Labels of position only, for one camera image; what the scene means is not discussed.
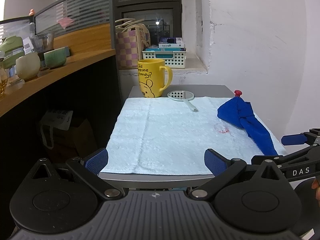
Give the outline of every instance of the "book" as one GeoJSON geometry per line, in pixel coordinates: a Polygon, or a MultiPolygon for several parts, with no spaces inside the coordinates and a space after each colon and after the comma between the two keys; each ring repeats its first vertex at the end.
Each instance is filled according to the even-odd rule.
{"type": "Polygon", "coordinates": [[[159,48],[184,48],[182,38],[161,38],[159,48]]]}
{"type": "Polygon", "coordinates": [[[161,48],[184,48],[184,43],[159,43],[159,49],[161,48]]]}
{"type": "Polygon", "coordinates": [[[184,48],[146,48],[145,51],[185,51],[184,48]]]}

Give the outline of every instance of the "window sill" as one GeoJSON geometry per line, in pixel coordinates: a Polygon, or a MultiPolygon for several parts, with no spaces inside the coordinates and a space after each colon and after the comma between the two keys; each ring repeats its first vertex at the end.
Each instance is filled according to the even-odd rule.
{"type": "MultiPolygon", "coordinates": [[[[199,60],[195,54],[187,53],[186,68],[172,68],[173,73],[189,74],[189,73],[203,73],[207,74],[204,64],[199,60]]],[[[138,71],[134,69],[120,69],[119,74],[123,76],[132,75],[137,76],[138,71]]]]}

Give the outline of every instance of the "small figurine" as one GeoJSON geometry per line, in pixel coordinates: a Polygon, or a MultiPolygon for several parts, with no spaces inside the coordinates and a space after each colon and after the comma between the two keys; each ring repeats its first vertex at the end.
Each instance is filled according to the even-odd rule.
{"type": "Polygon", "coordinates": [[[29,13],[29,16],[33,16],[34,14],[35,14],[35,10],[31,9],[30,13],[29,13]]]}

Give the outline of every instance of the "yellow mug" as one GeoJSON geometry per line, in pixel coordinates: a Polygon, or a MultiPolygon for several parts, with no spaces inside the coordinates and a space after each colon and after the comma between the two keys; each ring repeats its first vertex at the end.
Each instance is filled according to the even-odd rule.
{"type": "Polygon", "coordinates": [[[145,98],[158,98],[172,81],[172,70],[164,65],[163,59],[142,59],[138,61],[138,78],[145,98]],[[164,85],[164,70],[168,72],[168,81],[164,85]]]}

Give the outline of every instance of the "glass cup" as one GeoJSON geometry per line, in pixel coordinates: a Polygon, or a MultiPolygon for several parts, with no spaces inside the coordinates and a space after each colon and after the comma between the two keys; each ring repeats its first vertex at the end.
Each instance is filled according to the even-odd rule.
{"type": "Polygon", "coordinates": [[[3,58],[0,59],[0,96],[5,92],[8,82],[8,76],[2,66],[3,58]]]}

